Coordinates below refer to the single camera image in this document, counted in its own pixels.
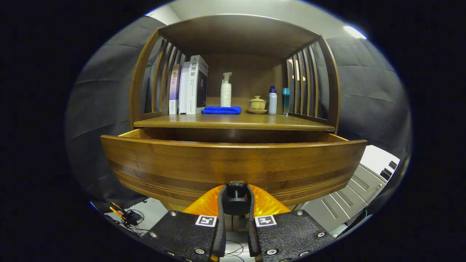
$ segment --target blue cloth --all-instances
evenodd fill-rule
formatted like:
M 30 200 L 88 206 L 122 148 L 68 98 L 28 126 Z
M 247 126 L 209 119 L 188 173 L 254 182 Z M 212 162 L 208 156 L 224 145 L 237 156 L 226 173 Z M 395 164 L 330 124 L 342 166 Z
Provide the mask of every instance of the blue cloth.
M 220 106 L 208 106 L 206 109 L 202 110 L 203 114 L 220 114 L 220 115 L 238 115 L 241 113 L 241 108 L 239 106 L 232 107 L 220 107 Z

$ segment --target shelf board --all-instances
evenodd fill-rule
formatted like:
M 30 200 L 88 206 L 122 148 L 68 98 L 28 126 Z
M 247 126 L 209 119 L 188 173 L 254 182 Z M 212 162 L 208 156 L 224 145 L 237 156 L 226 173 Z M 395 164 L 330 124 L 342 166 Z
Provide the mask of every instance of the shelf board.
M 256 115 L 165 115 L 134 122 L 135 127 L 214 128 L 255 130 L 334 131 L 333 126 L 292 116 Z
M 320 34 L 275 18 L 216 14 L 158 29 L 185 55 L 241 53 L 288 58 Z

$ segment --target wooden drawer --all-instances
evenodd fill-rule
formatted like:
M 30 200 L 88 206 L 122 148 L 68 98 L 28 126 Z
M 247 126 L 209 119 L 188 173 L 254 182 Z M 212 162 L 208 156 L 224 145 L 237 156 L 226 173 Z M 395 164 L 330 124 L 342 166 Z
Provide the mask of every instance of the wooden drawer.
M 321 131 L 150 127 L 101 140 L 122 185 L 182 206 L 231 181 L 287 206 L 322 197 L 347 185 L 366 144 Z

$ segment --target book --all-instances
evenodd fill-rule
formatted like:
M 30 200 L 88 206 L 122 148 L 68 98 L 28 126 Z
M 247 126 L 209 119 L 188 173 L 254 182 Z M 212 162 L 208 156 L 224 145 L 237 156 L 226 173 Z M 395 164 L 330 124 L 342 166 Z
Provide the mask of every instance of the book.
M 188 74 L 191 62 L 184 62 L 181 69 L 181 80 L 179 85 L 179 101 L 178 112 L 179 114 L 186 114 L 186 102 L 188 93 Z
M 179 96 L 179 80 L 180 80 L 181 66 L 176 64 L 171 70 L 170 77 L 170 92 L 168 95 L 168 113 L 170 115 L 176 115 L 178 111 L 178 96 Z
M 199 114 L 207 106 L 209 66 L 200 55 L 191 56 L 188 74 L 186 114 Z

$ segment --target wooden cabinet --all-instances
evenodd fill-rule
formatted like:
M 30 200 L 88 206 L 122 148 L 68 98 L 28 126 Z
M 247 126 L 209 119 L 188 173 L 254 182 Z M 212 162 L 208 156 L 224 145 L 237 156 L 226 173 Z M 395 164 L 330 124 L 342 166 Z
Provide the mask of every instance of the wooden cabinet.
M 152 112 L 144 113 L 144 71 L 157 41 Z M 313 43 L 327 65 L 328 119 L 316 117 Z M 185 61 L 202 55 L 209 64 L 207 105 L 219 106 L 221 73 L 233 72 L 232 105 L 242 107 L 241 114 L 168 115 L 168 72 L 182 54 Z M 289 116 L 247 113 L 247 101 L 266 97 L 272 84 L 279 94 L 277 112 L 282 89 L 293 90 Z M 159 28 L 148 40 L 131 83 L 133 130 L 102 135 L 102 144 L 122 185 L 163 202 L 187 206 L 213 187 L 242 181 L 289 206 L 345 188 L 361 160 L 366 141 L 336 135 L 339 103 L 335 60 L 321 35 L 262 16 L 199 17 Z

